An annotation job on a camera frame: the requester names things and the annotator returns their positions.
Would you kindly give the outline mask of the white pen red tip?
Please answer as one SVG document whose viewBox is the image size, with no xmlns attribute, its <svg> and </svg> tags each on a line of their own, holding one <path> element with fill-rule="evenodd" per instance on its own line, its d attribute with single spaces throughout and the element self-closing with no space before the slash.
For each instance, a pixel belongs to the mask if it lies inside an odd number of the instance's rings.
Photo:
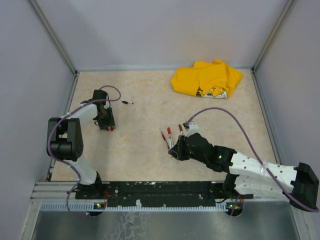
<svg viewBox="0 0 320 240">
<path fill-rule="evenodd" d="M 168 134 L 169 137 L 169 148 L 172 149 L 174 147 L 173 136 L 172 134 Z"/>
</svg>

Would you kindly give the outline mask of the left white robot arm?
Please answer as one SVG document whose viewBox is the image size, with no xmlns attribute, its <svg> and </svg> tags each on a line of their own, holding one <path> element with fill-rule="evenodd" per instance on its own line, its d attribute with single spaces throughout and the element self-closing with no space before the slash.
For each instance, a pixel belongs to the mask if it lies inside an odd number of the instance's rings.
<svg viewBox="0 0 320 240">
<path fill-rule="evenodd" d="M 92 98 L 83 101 L 73 112 L 48 121 L 48 155 L 74 170 L 78 183 L 87 186 L 87 194 L 95 199 L 103 195 L 104 186 L 84 155 L 82 127 L 92 121 L 102 131 L 113 131 L 116 123 L 111 101 L 106 91 L 95 89 Z"/>
</svg>

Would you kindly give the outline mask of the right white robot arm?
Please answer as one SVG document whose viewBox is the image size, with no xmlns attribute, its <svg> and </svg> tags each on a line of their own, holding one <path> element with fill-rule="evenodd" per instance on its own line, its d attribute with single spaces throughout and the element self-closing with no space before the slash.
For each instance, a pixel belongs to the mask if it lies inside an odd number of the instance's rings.
<svg viewBox="0 0 320 240">
<path fill-rule="evenodd" d="M 180 136 L 168 154 L 179 161 L 196 160 L 214 172 L 226 173 L 223 192 L 229 198 L 267 196 L 306 212 L 319 212 L 320 181 L 306 163 L 287 166 L 261 161 L 232 148 L 212 145 L 199 133 Z"/>
</svg>

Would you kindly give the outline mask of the dark red pen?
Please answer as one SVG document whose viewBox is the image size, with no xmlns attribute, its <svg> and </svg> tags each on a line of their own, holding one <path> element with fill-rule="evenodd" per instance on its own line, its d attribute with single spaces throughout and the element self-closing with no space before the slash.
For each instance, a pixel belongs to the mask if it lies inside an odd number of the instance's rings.
<svg viewBox="0 0 320 240">
<path fill-rule="evenodd" d="M 170 146 L 169 146 L 169 143 L 168 143 L 168 141 L 167 141 L 167 139 L 166 139 L 165 133 L 164 133 L 164 131 L 163 131 L 162 129 L 160 129 L 160 134 L 161 134 L 161 136 L 162 136 L 162 139 L 163 139 L 163 141 L 164 141 L 167 149 L 169 150 L 169 149 L 170 149 Z"/>
</svg>

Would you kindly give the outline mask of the white pen blue markings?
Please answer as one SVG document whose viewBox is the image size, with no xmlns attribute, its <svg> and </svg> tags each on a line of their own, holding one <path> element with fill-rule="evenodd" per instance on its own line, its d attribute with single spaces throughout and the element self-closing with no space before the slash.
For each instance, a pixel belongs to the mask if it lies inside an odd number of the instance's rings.
<svg viewBox="0 0 320 240">
<path fill-rule="evenodd" d="M 183 127 L 181 124 L 178 125 L 179 131 L 180 131 L 180 135 L 183 136 L 184 132 L 183 132 Z"/>
</svg>

